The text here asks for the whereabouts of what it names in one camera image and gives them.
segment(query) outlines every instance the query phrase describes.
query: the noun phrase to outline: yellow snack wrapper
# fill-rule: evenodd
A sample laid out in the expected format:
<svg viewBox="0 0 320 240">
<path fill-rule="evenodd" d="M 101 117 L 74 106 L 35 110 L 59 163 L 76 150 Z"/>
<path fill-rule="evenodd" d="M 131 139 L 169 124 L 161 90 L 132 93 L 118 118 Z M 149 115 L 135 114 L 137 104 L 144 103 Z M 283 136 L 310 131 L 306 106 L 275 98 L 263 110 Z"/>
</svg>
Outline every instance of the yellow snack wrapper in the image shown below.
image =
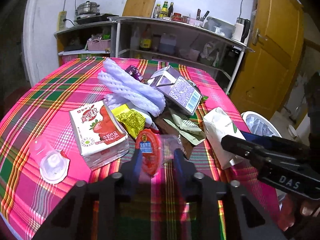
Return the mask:
<svg viewBox="0 0 320 240">
<path fill-rule="evenodd" d="M 136 110 L 130 109 L 126 104 L 111 110 L 111 112 L 119 122 L 124 124 L 133 138 L 136 139 L 138 133 L 144 129 L 146 118 Z"/>
</svg>

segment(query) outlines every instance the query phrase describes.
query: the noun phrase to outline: glass bottle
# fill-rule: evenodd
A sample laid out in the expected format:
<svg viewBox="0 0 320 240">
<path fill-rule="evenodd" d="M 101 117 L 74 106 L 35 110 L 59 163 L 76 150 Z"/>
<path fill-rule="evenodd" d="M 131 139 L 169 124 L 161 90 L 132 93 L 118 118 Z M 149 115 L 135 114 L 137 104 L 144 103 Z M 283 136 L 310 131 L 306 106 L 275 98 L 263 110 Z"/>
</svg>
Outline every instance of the glass bottle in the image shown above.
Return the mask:
<svg viewBox="0 0 320 240">
<path fill-rule="evenodd" d="M 168 17 L 171 17 L 172 16 L 172 13 L 173 13 L 173 2 L 170 3 L 170 7 L 168 9 Z"/>
<path fill-rule="evenodd" d="M 167 17 L 167 15 L 168 15 L 168 2 L 165 1 L 162 6 L 159 18 L 162 19 L 162 17 Z"/>
</svg>

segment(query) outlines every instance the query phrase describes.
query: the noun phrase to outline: white paper bag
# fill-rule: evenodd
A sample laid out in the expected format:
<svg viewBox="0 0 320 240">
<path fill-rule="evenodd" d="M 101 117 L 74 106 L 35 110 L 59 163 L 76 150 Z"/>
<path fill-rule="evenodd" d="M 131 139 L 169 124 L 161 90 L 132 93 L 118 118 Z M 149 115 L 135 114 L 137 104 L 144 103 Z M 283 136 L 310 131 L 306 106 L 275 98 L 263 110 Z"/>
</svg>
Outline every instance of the white paper bag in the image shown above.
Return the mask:
<svg viewBox="0 0 320 240">
<path fill-rule="evenodd" d="M 203 117 L 203 124 L 207 139 L 223 170 L 243 161 L 242 157 L 222 149 L 221 139 L 225 135 L 232 135 L 241 139 L 244 139 L 244 136 L 221 107 L 217 107 L 206 114 Z"/>
</svg>

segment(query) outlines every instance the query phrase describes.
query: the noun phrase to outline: plastic bottle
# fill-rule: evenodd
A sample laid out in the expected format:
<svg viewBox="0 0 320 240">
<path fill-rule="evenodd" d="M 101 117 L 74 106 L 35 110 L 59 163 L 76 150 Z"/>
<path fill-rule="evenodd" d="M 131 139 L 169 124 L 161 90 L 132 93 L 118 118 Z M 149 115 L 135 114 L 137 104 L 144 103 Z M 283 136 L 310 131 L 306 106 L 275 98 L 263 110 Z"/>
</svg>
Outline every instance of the plastic bottle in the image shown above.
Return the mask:
<svg viewBox="0 0 320 240">
<path fill-rule="evenodd" d="M 162 6 L 159 18 L 162 19 L 162 17 L 167 17 L 167 15 L 168 15 L 168 2 L 165 1 Z"/>
<path fill-rule="evenodd" d="M 153 10 L 153 18 L 159 18 L 160 11 L 161 11 L 161 5 L 157 3 L 155 9 Z"/>
<path fill-rule="evenodd" d="M 139 27 L 136 26 L 136 28 L 134 29 L 134 33 L 131 36 L 130 39 L 130 49 L 139 49 L 139 42 L 140 42 L 140 30 Z"/>
</svg>

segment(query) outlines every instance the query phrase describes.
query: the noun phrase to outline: sauce bottle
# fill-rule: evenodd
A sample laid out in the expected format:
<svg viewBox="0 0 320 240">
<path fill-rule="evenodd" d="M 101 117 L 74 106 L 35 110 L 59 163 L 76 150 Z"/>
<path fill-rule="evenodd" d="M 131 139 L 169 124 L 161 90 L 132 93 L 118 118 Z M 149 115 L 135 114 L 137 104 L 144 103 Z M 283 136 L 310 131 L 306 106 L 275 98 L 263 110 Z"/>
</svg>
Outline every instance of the sauce bottle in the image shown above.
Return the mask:
<svg viewBox="0 0 320 240">
<path fill-rule="evenodd" d="M 150 24 L 147 24 L 146 29 L 141 35 L 140 39 L 140 49 L 141 50 L 150 50 L 151 49 L 151 26 Z"/>
<path fill-rule="evenodd" d="M 170 3 L 170 7 L 168 9 L 168 17 L 171 17 L 172 13 L 173 13 L 173 2 Z"/>
<path fill-rule="evenodd" d="M 162 19 L 162 17 L 167 17 L 167 15 L 168 15 L 168 2 L 165 1 L 162 6 L 159 18 Z"/>
</svg>

